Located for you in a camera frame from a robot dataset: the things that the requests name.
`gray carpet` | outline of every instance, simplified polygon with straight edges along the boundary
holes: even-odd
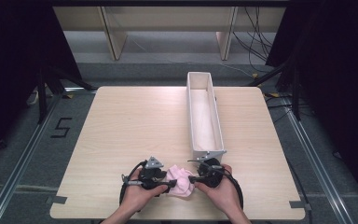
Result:
[[[221,64],[192,63],[80,63],[78,66],[84,80],[97,87],[113,85],[185,86],[186,75],[189,71],[210,72],[215,86],[242,86],[252,81],[247,74],[255,72],[255,69],[250,65],[230,65],[230,67],[227,67]],[[268,71],[270,68],[258,65],[257,69]],[[273,78],[260,88],[263,92],[275,92],[275,82],[276,78]],[[75,86],[67,81],[63,83],[67,87]],[[51,203],[47,202],[47,200],[48,197],[55,195],[61,183],[66,165],[70,160],[93,97],[93,94],[82,94],[75,95],[72,99],[65,98],[59,101],[43,138],[0,223],[90,223],[90,220],[52,219],[49,216]],[[269,106],[280,105],[281,103],[281,98],[268,100]],[[296,137],[285,109],[283,107],[272,107],[269,112],[281,140],[284,153],[294,165],[299,180],[312,205],[313,223],[338,223],[335,213],[304,153],[304,149]],[[12,127],[12,131],[6,138],[7,147],[0,149],[0,188],[5,184],[34,131],[38,120],[37,113],[37,105],[24,108],[17,123]],[[62,125],[70,127],[70,130],[65,138],[51,138],[52,135],[63,134],[64,132],[63,130],[55,129],[60,118],[71,118],[62,121]],[[301,122],[306,128],[312,144],[317,149],[328,174],[330,174],[345,203],[350,208],[350,214],[355,223],[358,223],[358,186],[345,164],[333,157],[334,146],[329,141],[328,135],[324,132],[317,117],[312,114],[304,98],[301,99],[301,118]],[[131,223],[152,222],[138,221]],[[307,216],[299,222],[272,223],[309,223],[309,217]]]

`background table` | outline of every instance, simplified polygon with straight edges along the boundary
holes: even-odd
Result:
[[[227,154],[250,219],[302,219],[304,209],[258,88],[215,87]],[[118,207],[121,175],[155,156],[196,173],[191,159],[186,87],[101,87],[89,111],[54,203],[55,218],[105,218]],[[154,198],[135,219],[227,219],[197,189],[186,199]]]

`hand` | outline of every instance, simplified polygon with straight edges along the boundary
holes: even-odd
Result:
[[[138,179],[139,172],[137,169],[130,180]],[[168,187],[166,185],[157,186],[154,189],[143,189],[141,186],[127,186],[126,192],[120,207],[109,218],[103,221],[107,223],[126,223],[136,212],[142,210],[153,197],[164,192]]]
[[[232,173],[229,165],[222,164],[222,166]],[[232,223],[251,223],[241,209],[237,190],[227,177],[223,176],[220,184],[214,189],[200,182],[196,182],[195,186],[204,192],[214,206],[224,212]]]

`black stand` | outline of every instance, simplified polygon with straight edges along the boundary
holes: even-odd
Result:
[[[276,84],[276,88],[278,91],[287,91],[290,85],[292,85],[292,110],[298,120],[300,120],[298,108],[300,90],[298,72],[299,61],[302,59],[301,56],[303,56],[306,52],[306,46],[310,45],[312,34],[315,34],[319,30],[318,28],[324,22],[324,18],[326,17],[328,11],[326,4],[327,1],[328,0],[323,0],[316,12],[313,13],[313,15],[310,17],[309,22],[302,30],[300,37],[295,44],[293,52],[287,61],[248,85],[255,87],[269,80],[270,78],[281,74]]]
[[[75,77],[70,76],[59,68],[49,66],[41,70],[38,74],[37,81],[37,91],[39,96],[38,123],[42,122],[48,112],[45,84],[48,85],[53,94],[61,94],[65,91],[65,88],[60,82],[60,79],[62,78],[75,83],[77,86],[82,87],[87,91],[98,90],[98,88],[91,86],[90,84],[82,81],[81,79],[77,79]]]

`floor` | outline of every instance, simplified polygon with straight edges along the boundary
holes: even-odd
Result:
[[[264,65],[263,59],[249,54],[237,39],[232,40],[227,61],[220,60],[219,48],[213,33],[191,32],[141,32],[130,33],[119,61],[113,61],[105,36],[101,32],[66,32],[68,42],[78,63],[82,77],[94,86],[102,85],[185,85],[184,76],[188,71],[207,71],[213,75],[216,86],[243,86],[262,76],[271,68]],[[237,36],[247,45],[252,43],[252,34],[238,33]],[[274,34],[265,34],[273,42]],[[252,48],[262,52],[256,42]],[[260,89],[264,93],[275,93],[276,78],[264,83]],[[72,83],[64,82],[66,87]],[[48,99],[55,105],[48,123],[43,127],[38,140],[34,131],[37,125],[38,108],[33,105],[34,95],[30,96],[29,107],[18,117],[6,137],[7,146],[0,148],[0,192],[13,178],[12,171],[18,166],[22,153],[29,148],[30,157],[24,160],[24,167],[18,182],[12,186],[13,194],[0,207],[0,223],[92,223],[91,220],[57,220],[49,216],[51,198],[61,183],[66,165],[71,158],[76,139],[88,114],[94,95],[78,91],[73,95]],[[334,145],[307,104],[303,94],[300,102],[301,121],[296,122],[291,115],[290,99],[266,97],[266,102],[280,137],[283,151],[294,167],[294,177],[301,198],[309,200],[311,216],[303,220],[273,221],[271,223],[358,223],[358,186],[345,164],[333,155]],[[64,138],[51,138],[62,134],[56,130],[59,121],[70,127]],[[327,182],[337,191],[338,198],[347,209],[350,219],[343,219],[332,204],[331,193],[325,189],[320,172],[315,172],[312,155],[307,142],[300,141],[298,127],[302,128],[310,140],[311,150],[327,174]],[[131,223],[159,223],[133,221]],[[255,220],[255,223],[266,223]]]

